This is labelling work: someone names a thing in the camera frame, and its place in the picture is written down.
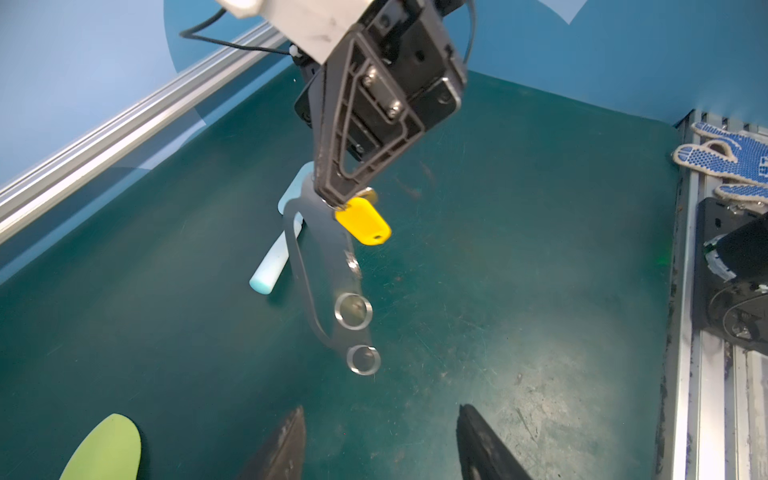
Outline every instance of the transparent plastic object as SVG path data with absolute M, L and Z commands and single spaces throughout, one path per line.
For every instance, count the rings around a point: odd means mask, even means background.
M 320 255 L 333 292 L 333 310 L 318 312 L 315 297 L 295 235 L 286 235 L 293 277 L 300 289 L 310 328 L 325 346 L 345 359 L 358 375 L 373 375 L 381 366 L 381 356 L 371 344 L 369 325 L 373 319 L 371 303 L 362 294 L 360 266 L 355 258 L 352 237 L 336 221 L 335 211 L 314 190 L 313 176 L 302 184 L 301 196 L 289 201 L 283 215 L 283 229 L 291 232 L 293 219 L 300 214 L 306 228 L 319 243 Z M 331 332 L 323 329 L 320 318 L 330 318 Z

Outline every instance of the white handle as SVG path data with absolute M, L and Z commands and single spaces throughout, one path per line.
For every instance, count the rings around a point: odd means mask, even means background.
M 303 218 L 301 215 L 296 215 L 296 219 L 293 222 L 293 232 L 296 236 L 299 236 L 301 231 Z M 264 260 L 261 260 L 259 268 L 250 278 L 250 287 L 263 295 L 269 295 L 272 293 L 272 289 L 277 283 L 277 279 L 280 278 L 280 274 L 283 272 L 283 268 L 288 261 L 288 244 L 286 243 L 286 233 L 282 232 L 277 240 L 270 248 L 270 251 L 266 252 Z

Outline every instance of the green oval object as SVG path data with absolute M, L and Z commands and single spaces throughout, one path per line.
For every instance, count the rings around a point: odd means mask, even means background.
M 140 458 L 136 425 L 113 413 L 85 437 L 59 480 L 135 480 Z

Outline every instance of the glove finger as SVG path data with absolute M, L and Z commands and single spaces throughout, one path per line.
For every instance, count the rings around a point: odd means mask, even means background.
M 706 145 L 694 144 L 680 145 L 672 153 L 672 160 L 678 165 L 715 177 L 729 177 L 736 170 L 737 165 L 719 151 L 712 150 Z
M 765 185 L 722 184 L 715 188 L 715 194 L 728 200 L 768 204 L 768 187 Z
M 715 127 L 714 125 L 710 125 L 708 123 L 704 123 L 702 121 L 698 121 L 695 124 L 691 125 L 690 129 L 696 132 L 697 134 L 701 135 L 702 137 L 707 137 L 707 138 L 720 138 L 720 137 L 728 137 L 730 135 L 733 135 L 729 131 L 723 130 L 722 128 Z

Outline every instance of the screw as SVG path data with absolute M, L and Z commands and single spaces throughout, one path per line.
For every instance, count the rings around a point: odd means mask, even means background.
M 390 119 L 397 117 L 397 114 L 400 113 L 400 109 L 402 108 L 402 104 L 400 101 L 395 100 L 391 104 L 389 104 L 389 110 L 386 112 L 386 116 Z
M 373 85 L 373 81 L 376 80 L 376 67 L 370 66 L 366 70 L 366 76 L 362 78 L 362 85 L 366 88 L 370 88 Z

